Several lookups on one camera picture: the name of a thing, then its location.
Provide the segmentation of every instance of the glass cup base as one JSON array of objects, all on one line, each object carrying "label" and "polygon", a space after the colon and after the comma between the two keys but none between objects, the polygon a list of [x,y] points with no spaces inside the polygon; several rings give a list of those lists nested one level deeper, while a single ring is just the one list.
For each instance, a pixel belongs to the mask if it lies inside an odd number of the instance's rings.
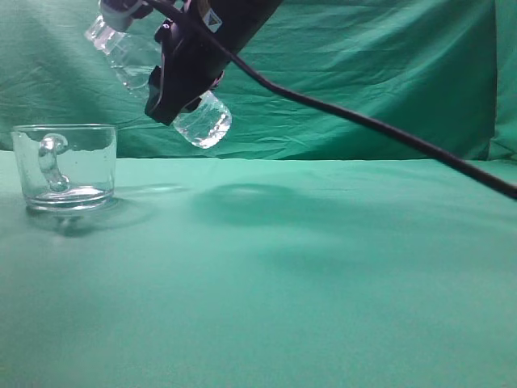
[{"label": "glass cup base", "polygon": [[72,188],[67,192],[44,192],[38,196],[25,196],[28,208],[43,212],[76,212],[96,209],[113,197],[113,190],[93,187]]}]

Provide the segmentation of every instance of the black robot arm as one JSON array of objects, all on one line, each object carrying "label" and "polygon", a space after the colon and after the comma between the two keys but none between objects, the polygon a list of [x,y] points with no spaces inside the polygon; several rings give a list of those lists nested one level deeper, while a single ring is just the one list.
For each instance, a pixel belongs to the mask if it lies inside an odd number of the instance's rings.
[{"label": "black robot arm", "polygon": [[[202,26],[231,53],[239,53],[269,20],[283,0],[188,0],[181,11],[190,23]],[[165,0],[173,6],[175,0]],[[101,0],[110,27],[125,31],[133,19],[142,19],[155,7],[143,0]],[[149,76],[145,114],[170,125],[180,112],[191,112],[200,96],[218,86],[228,57],[192,28],[167,18],[155,34],[162,46],[162,64]]]}]

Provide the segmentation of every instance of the green tabletop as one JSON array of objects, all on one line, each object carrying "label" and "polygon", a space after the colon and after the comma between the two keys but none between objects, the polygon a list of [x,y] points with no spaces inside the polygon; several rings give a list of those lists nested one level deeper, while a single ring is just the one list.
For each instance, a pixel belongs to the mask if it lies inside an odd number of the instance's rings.
[{"label": "green tabletop", "polygon": [[61,218],[0,182],[1,387],[517,386],[517,206],[438,163],[121,159]]}]

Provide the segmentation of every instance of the plastic water bottle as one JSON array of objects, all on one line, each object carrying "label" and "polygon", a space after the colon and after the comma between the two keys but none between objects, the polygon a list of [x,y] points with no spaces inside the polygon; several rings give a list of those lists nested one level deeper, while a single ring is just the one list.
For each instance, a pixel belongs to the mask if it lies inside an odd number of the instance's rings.
[{"label": "plastic water bottle", "polygon": [[[85,37],[104,53],[128,91],[145,103],[149,96],[149,75],[162,61],[161,47],[154,40],[113,30],[102,15],[86,31]],[[180,113],[172,125],[192,145],[207,149],[228,132],[232,115],[211,91],[206,91],[200,98],[195,111]]]}]

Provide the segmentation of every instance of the clear glass cup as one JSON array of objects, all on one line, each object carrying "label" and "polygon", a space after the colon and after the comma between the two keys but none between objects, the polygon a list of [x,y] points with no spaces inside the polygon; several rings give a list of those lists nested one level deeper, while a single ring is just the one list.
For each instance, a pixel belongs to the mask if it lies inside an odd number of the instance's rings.
[{"label": "clear glass cup", "polygon": [[29,208],[91,209],[112,198],[115,127],[21,125],[13,128],[11,136],[22,193]]}]

